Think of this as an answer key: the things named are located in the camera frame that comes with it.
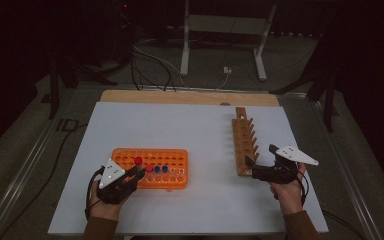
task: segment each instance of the white table surface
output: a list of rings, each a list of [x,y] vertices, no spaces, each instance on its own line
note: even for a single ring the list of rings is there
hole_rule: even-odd
[[[282,107],[248,106],[246,112],[248,118],[254,119],[258,164],[274,164],[269,144],[296,146]],[[171,192],[138,189],[123,206],[116,233],[284,232],[279,203],[268,183],[237,176],[231,125],[234,118],[234,106],[97,103],[48,233],[83,233],[90,177],[119,147],[185,149],[189,154],[189,182],[185,189]],[[304,208],[317,231],[327,232],[311,180],[306,176],[310,191]]]

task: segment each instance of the gray floor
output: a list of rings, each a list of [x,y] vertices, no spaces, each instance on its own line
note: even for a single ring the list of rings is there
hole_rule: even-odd
[[[302,37],[270,37],[263,60],[269,79],[257,80],[253,63],[252,40],[227,48],[194,46],[191,50],[189,75],[180,79],[171,68],[177,90],[200,91],[252,91],[265,93],[297,80],[317,41]],[[166,43],[144,41],[138,49],[180,66],[182,41]],[[137,59],[138,68],[152,82],[163,85],[167,80],[164,69],[155,63]],[[227,81],[222,69],[232,68]],[[134,89],[130,69],[110,77],[118,82],[111,88]],[[60,119],[75,119],[87,123],[95,102],[107,86],[82,77],[78,89],[62,88],[61,109],[54,121],[47,119],[49,105],[40,103],[49,92],[49,78],[37,84],[38,97],[25,109],[19,119],[0,139],[0,201],[7,187],[26,159],[35,159],[30,166],[32,173],[26,183],[13,193],[18,201],[14,205],[0,202],[0,231],[19,214],[33,198],[51,173],[59,147],[67,133],[55,131]],[[352,118],[340,93],[335,95],[333,133],[328,133],[320,121],[320,103],[308,102],[303,96],[310,85],[297,88],[281,96],[298,146],[320,161],[317,167],[308,167],[321,207],[350,223],[367,239],[384,239],[384,175],[370,150],[363,134]],[[64,144],[57,171],[38,199],[9,229],[3,239],[81,239],[80,236],[50,236],[47,234],[53,212],[67,179],[71,165],[81,143],[85,128],[72,133]],[[337,222],[327,218],[329,233],[324,239],[358,239]],[[184,239],[192,237],[153,237],[153,239]],[[258,236],[260,239],[283,239],[283,234]],[[256,239],[253,236],[219,236],[205,239]]]

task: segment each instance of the brown sleeve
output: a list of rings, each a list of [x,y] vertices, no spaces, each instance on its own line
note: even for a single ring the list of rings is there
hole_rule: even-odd
[[[84,240],[111,240],[114,237],[117,221],[104,218],[89,217],[85,232]]]
[[[289,240],[317,240],[320,235],[306,211],[283,216]]]

